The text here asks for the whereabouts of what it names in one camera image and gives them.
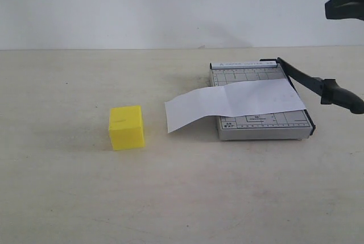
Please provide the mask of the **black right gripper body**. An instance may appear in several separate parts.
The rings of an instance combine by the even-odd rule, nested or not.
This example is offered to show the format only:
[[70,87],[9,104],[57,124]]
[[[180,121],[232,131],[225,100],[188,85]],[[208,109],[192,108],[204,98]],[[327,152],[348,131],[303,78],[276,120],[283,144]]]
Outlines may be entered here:
[[325,16],[330,20],[363,21],[363,0],[328,0],[325,3]]

